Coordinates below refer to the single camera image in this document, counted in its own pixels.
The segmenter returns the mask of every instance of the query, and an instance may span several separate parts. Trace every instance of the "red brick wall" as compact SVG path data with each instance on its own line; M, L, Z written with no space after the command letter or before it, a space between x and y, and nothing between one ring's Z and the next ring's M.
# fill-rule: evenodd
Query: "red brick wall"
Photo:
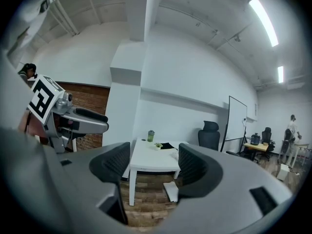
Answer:
M58 82L68 93L73 94L73 105L105 114L109 88L101 88L89 85ZM102 134L86 135L78 138L77 151L88 150L102 146Z

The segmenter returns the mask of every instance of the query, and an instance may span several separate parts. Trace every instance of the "black pad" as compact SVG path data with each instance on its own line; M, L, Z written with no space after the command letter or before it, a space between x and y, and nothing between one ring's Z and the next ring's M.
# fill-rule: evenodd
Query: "black pad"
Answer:
M74 114L84 116L87 118L91 118L91 119L95 119L95 120L99 120L99 121L103 121L105 123L108 121L108 117L106 117L105 115L101 115L91 110L84 109L84 108L76 108L74 110Z
M258 204L263 215L268 214L277 206L277 203L263 186L250 189L249 191Z
M162 147L160 149L173 149L173 147L170 143L161 143Z

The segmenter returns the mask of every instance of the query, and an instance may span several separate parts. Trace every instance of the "fluorescent light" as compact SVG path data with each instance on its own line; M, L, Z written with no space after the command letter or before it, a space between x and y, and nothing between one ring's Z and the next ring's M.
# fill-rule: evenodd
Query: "fluorescent light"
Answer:
M249 2L250 6L253 8L253 10L257 13L258 17L260 18L268 36L271 41L272 47L278 45L277 36L275 34L273 25L271 23L271 20L266 13L265 9L263 8L262 4L259 2L259 0L251 0Z
M278 82L282 83L284 82L284 67L280 66L277 69L278 69Z

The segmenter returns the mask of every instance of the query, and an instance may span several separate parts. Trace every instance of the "black office chair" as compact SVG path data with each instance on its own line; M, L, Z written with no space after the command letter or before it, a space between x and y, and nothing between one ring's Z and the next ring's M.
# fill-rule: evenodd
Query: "black office chair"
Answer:
M262 132L262 144L265 142L265 143L268 143L269 146L268 146L268 149L266 152L261 152L260 155L260 159L262 157L265 157L268 159L268 161L270 161L270 152L272 152L275 148L275 142L273 142L271 140L271 136L272 136L272 133L271 133L271 128L270 127L266 127L265 130Z
M203 130L198 131L199 146L218 151L220 140L219 125L216 122L205 120L204 123Z

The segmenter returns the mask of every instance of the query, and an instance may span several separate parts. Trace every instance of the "wooden floor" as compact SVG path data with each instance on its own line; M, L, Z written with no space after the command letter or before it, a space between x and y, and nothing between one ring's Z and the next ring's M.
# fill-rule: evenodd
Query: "wooden floor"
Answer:
M270 161L262 158L259 165L273 176L277 176L280 165L277 156L272 156ZM309 166L301 167L297 162L284 181L289 189L296 193L300 188ZM176 207L176 203L168 200L163 183L173 181L173 175L137 175L135 205L129 206L129 183L121 182L121 194L124 208L128 216L129 227L138 232L149 232L154 226L160 224ZM176 180L181 186L181 178Z

